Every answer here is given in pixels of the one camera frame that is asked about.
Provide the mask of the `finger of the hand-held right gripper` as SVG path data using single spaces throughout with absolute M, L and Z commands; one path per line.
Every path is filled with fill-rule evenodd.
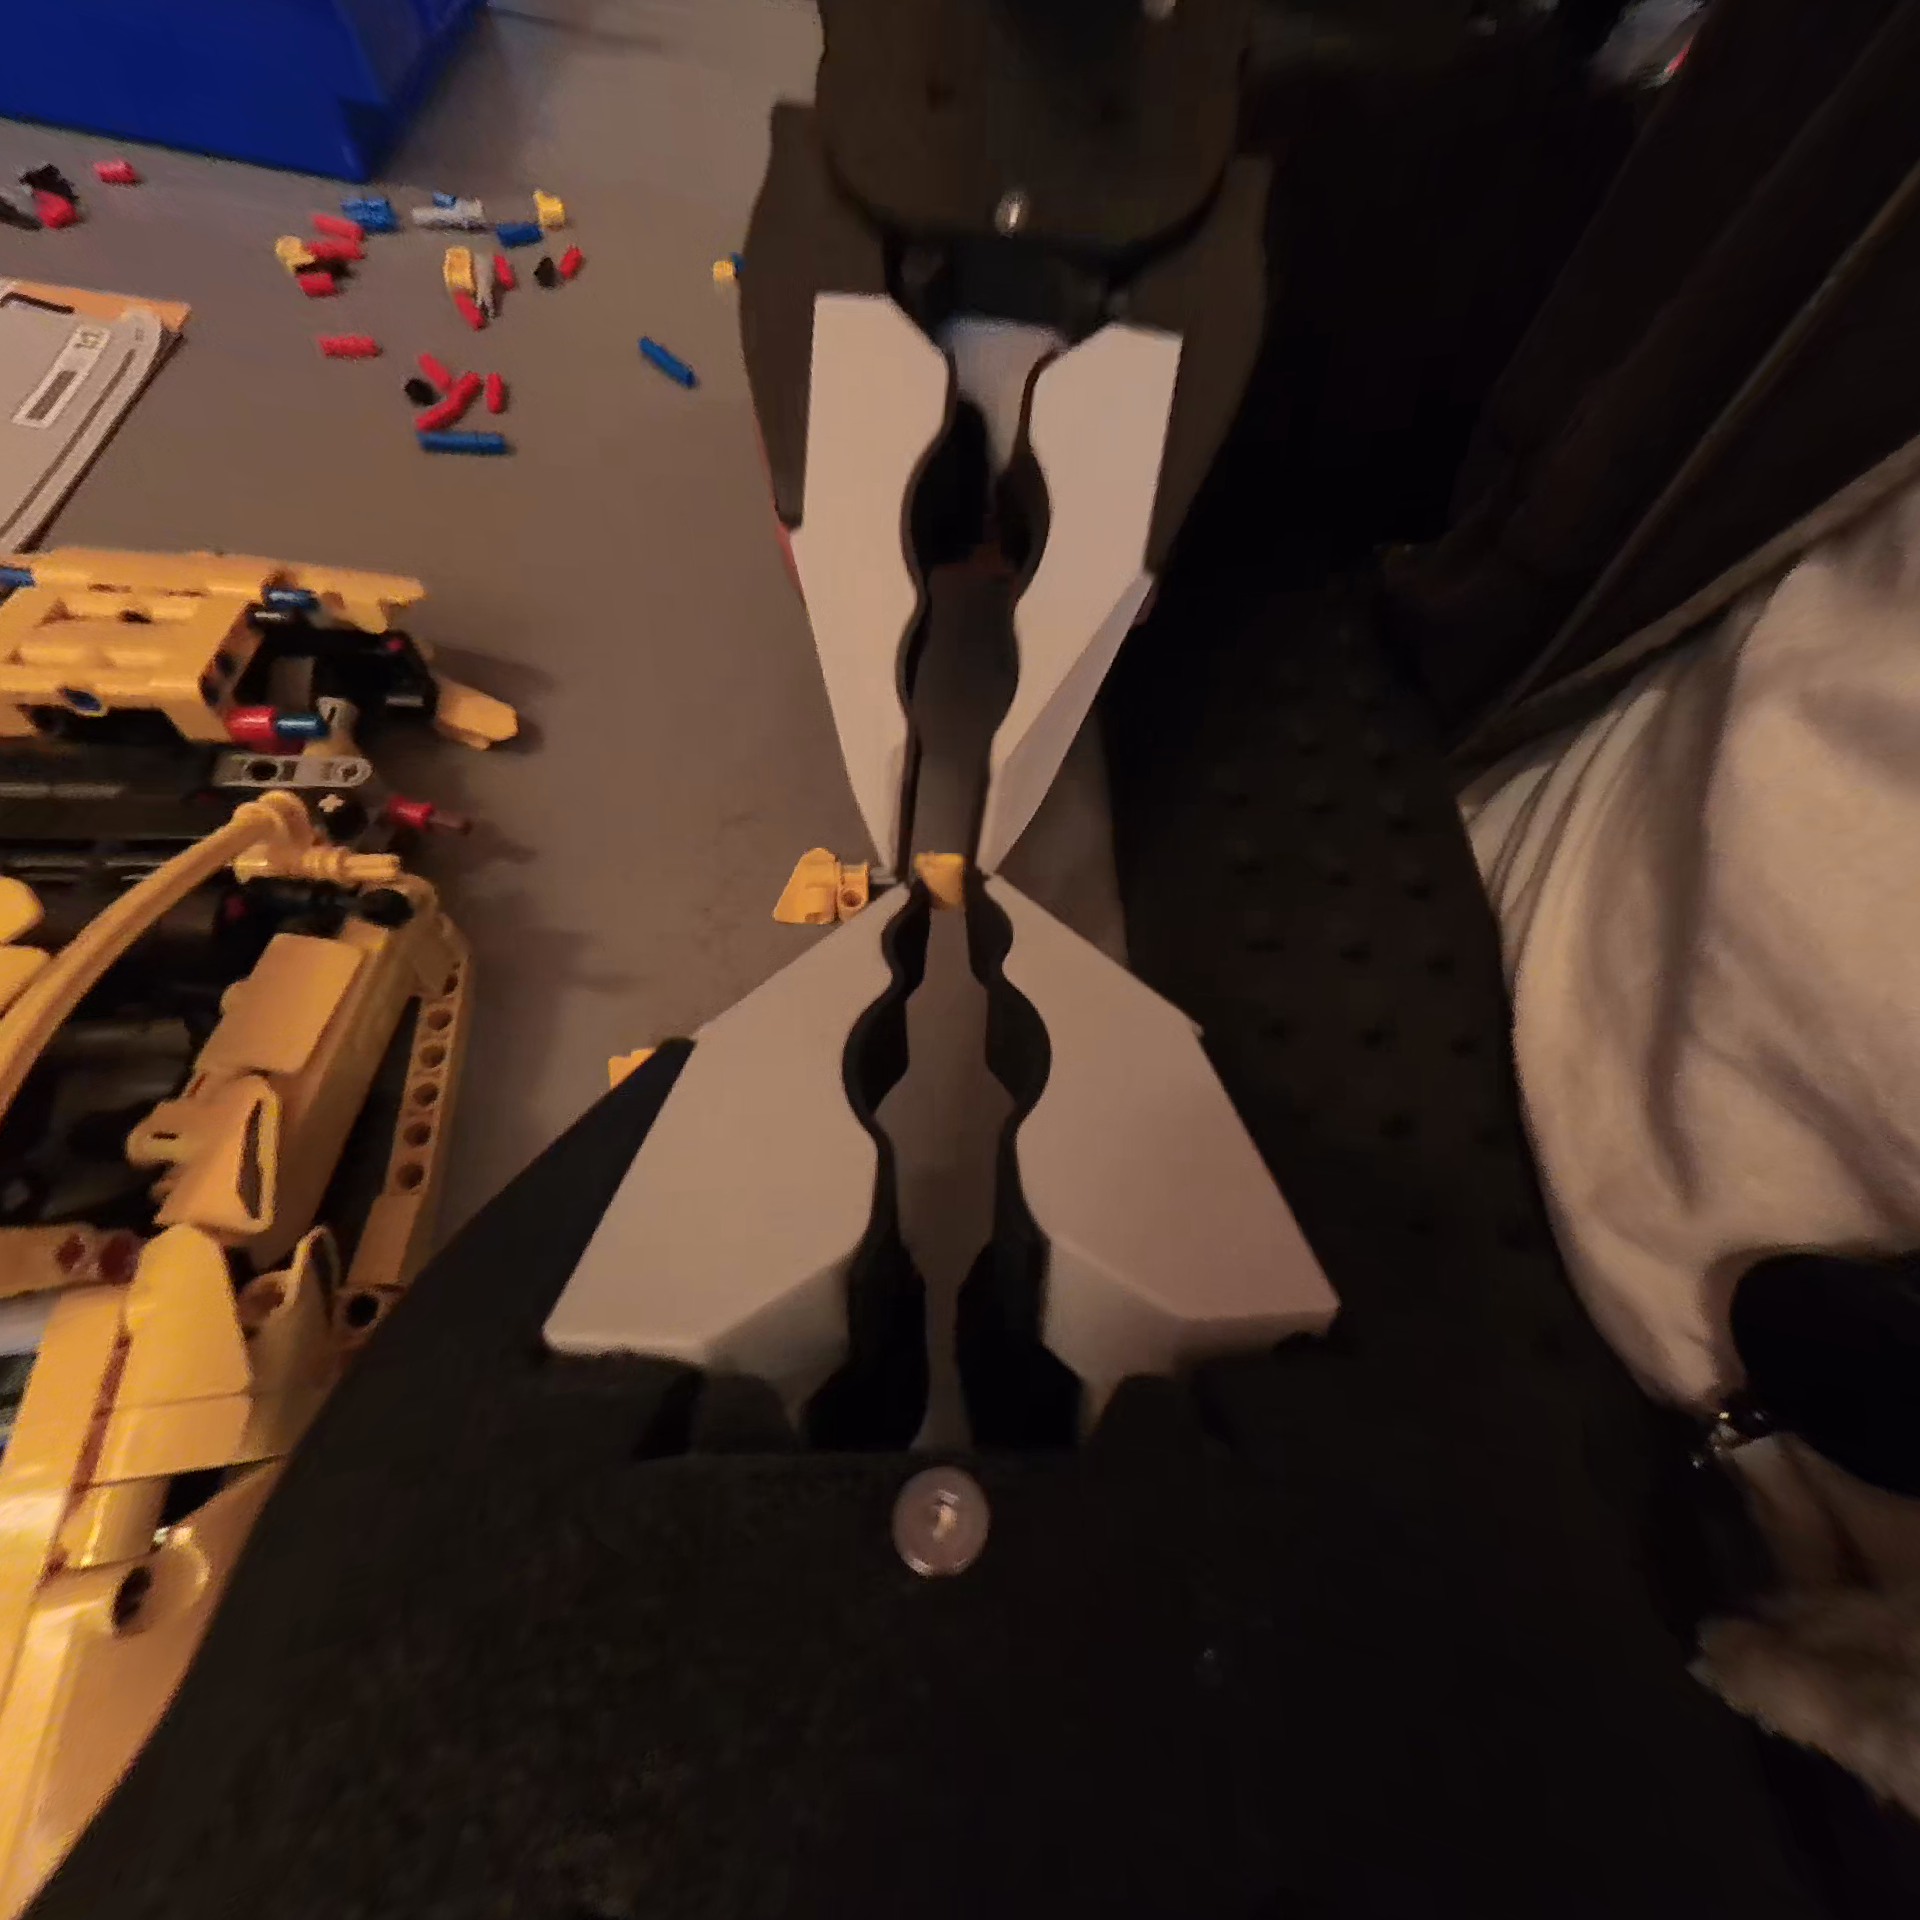
M 788 539 L 851 792 L 884 868 L 900 860 L 900 675 L 924 601 L 910 510 L 951 409 L 948 357 L 891 297 L 815 297 Z
M 1148 539 L 1181 357 L 1176 331 L 1113 321 L 1031 375 L 1023 447 L 1047 533 L 1012 607 L 1017 678 L 991 736 L 982 872 L 1044 801 L 1153 584 Z

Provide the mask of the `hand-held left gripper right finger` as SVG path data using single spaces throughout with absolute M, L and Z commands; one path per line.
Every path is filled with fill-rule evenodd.
M 972 878 L 972 969 L 1011 1100 L 972 1417 L 1096 1422 L 1136 1376 L 1328 1333 L 1337 1293 L 1189 1015 L 1000 878 Z

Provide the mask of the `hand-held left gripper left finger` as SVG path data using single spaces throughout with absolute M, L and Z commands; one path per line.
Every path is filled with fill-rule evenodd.
M 766 1382 L 803 1419 L 918 1419 L 925 1283 L 878 1109 L 908 1065 L 925 891 L 895 887 L 686 1044 L 553 1310 L 571 1358 Z

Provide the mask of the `yellow brick model car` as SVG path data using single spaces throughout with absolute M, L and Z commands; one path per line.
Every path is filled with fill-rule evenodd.
M 420 582 L 62 545 L 20 588 L 251 589 L 225 742 L 4 737 L 1 1892 L 20 1916 L 179 1692 L 281 1464 L 429 1238 L 470 951 L 406 855 L 396 726 L 517 711 L 403 627 Z

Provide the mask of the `yellow brick hood panel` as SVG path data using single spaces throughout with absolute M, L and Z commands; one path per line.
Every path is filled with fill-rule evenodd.
M 46 712 L 157 712 L 181 737 L 230 737 L 225 712 L 260 636 L 255 595 L 20 588 L 1 605 L 1 736 Z

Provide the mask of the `instruction booklet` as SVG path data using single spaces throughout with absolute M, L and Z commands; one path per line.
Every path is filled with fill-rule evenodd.
M 191 308 L 1 278 L 1 550 L 27 553 L 99 460 Z

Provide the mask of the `black dotted rubber mat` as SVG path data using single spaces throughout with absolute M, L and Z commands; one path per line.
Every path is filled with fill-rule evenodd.
M 1396 1405 L 1637 1509 L 1657 1417 L 1551 1247 L 1492 909 L 1355 582 L 1168 582 L 1099 707 L 1124 940 L 1201 1029 Z

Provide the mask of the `pile of small coloured bricks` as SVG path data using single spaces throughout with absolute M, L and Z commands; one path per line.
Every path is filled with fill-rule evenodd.
M 141 185 L 129 159 L 92 161 L 96 185 Z M 484 331 L 499 317 L 504 295 L 531 277 L 541 291 L 573 284 L 584 268 L 579 241 L 559 241 L 569 231 L 565 198 L 534 189 L 527 220 L 491 220 L 488 206 L 476 197 L 435 192 L 428 204 L 406 209 L 404 220 L 388 197 L 342 198 L 337 212 L 316 209 L 300 231 L 272 240 L 281 273 L 307 300 L 337 297 L 353 270 L 367 263 L 367 240 L 412 233 L 443 233 L 438 254 L 438 286 L 447 310 L 470 331 Z M 65 231 L 83 220 L 80 185 L 52 161 L 31 166 L 13 177 L 4 175 L 4 227 L 24 233 Z M 381 357 L 381 342 L 366 331 L 334 328 L 316 336 L 319 358 L 328 363 L 367 363 Z M 640 360 L 686 391 L 699 382 L 689 363 L 653 339 L 640 339 Z M 508 440 L 494 427 L 467 427 L 476 404 L 486 415 L 503 417 L 511 391 L 499 371 L 453 371 L 437 353 L 420 352 L 415 371 L 403 392 L 413 409 L 413 432 L 420 451 L 468 452 L 476 457 L 504 455 Z

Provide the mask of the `blue plastic bin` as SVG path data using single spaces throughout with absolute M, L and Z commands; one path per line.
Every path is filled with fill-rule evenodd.
M 4 1 L 1 115 L 350 182 L 398 150 L 484 1 Z

